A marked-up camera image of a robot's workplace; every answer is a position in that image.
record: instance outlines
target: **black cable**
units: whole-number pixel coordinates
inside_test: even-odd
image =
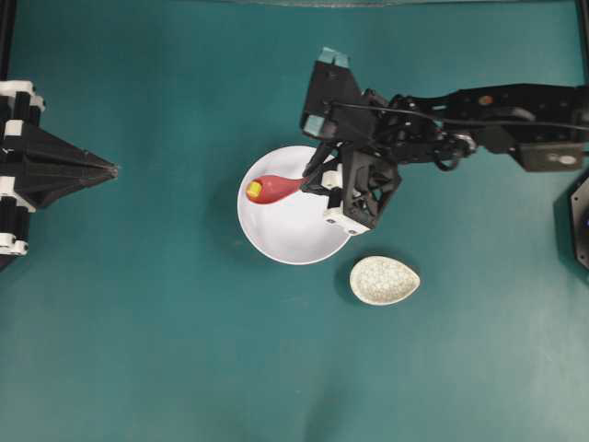
[[[568,124],[566,122],[519,122],[514,120],[457,120],[454,118],[439,117],[431,113],[419,112],[418,110],[408,109],[391,109],[383,108],[380,106],[366,106],[364,104],[351,104],[351,103],[339,103],[333,101],[333,106],[339,106],[342,108],[350,109],[363,109],[365,111],[381,111],[381,112],[392,112],[392,113],[404,113],[406,115],[414,115],[416,117],[426,118],[434,122],[444,122],[446,124],[456,124],[462,126],[551,126],[560,127],[562,129],[575,129],[578,131],[588,131],[589,126],[580,126],[578,124]]]

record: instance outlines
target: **white bowl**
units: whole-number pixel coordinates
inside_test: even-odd
[[[323,220],[328,199],[296,192],[274,204],[254,204],[248,184],[261,175],[297,179],[315,153],[313,147],[290,145],[271,151],[248,170],[237,194],[239,224],[253,246],[278,262],[312,264],[341,249],[350,235]]]

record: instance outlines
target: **green table surface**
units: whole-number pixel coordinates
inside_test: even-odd
[[[42,127],[120,177],[32,218],[0,275],[2,441],[583,441],[589,293],[568,253],[578,174],[481,152],[404,178],[378,229],[309,266],[244,237],[237,186],[298,130],[313,60],[437,96],[583,83],[574,3],[327,10],[26,0],[11,78]],[[422,287],[361,304],[385,254]]]

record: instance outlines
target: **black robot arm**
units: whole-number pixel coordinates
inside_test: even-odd
[[[302,191],[328,196],[326,221],[357,235],[376,227],[400,185],[399,165],[431,162],[450,171],[484,146],[530,172],[581,168],[589,88],[518,84],[386,100],[361,91],[346,55],[324,49],[301,128],[321,142]]]

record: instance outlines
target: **bowl rim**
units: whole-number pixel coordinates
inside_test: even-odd
[[[241,227],[241,231],[246,236],[246,238],[248,239],[249,243],[252,246],[254,246],[254,248],[256,248],[262,255],[267,256],[271,260],[276,261],[276,262],[280,262],[282,264],[289,264],[289,265],[308,265],[308,264],[315,264],[317,262],[325,261],[327,258],[330,258],[334,254],[336,254],[338,251],[340,251],[341,248],[348,243],[348,241],[350,240],[350,237],[351,237],[350,235],[346,235],[346,239],[340,244],[340,246],[337,249],[333,250],[332,252],[330,252],[329,254],[327,254],[327,255],[325,255],[325,256],[323,256],[321,258],[317,258],[316,260],[306,261],[306,262],[290,262],[290,261],[286,261],[286,260],[281,260],[280,258],[275,257],[275,256],[272,256],[270,253],[262,250],[258,246],[258,244],[256,244],[255,241],[250,237],[250,235],[248,234],[248,232],[246,231],[246,229],[243,227],[243,221],[241,219],[241,213],[239,211],[239,203],[245,198],[245,196],[243,196],[243,194],[242,194],[243,192],[241,190],[244,188],[245,180],[246,180],[247,175],[249,174],[249,171],[254,166],[256,166],[256,164],[258,164],[260,161],[262,161],[265,157],[267,157],[269,155],[275,155],[274,153],[276,151],[278,151],[278,150],[293,149],[293,148],[300,148],[300,147],[303,147],[305,149],[315,149],[314,147],[312,147],[310,145],[286,145],[286,146],[278,147],[276,149],[271,150],[270,152],[268,152],[264,156],[258,158],[256,161],[254,161],[251,164],[251,166],[249,166],[249,168],[246,171],[246,173],[244,174],[241,182],[239,183],[239,188],[237,189],[237,219],[239,220],[239,226]]]

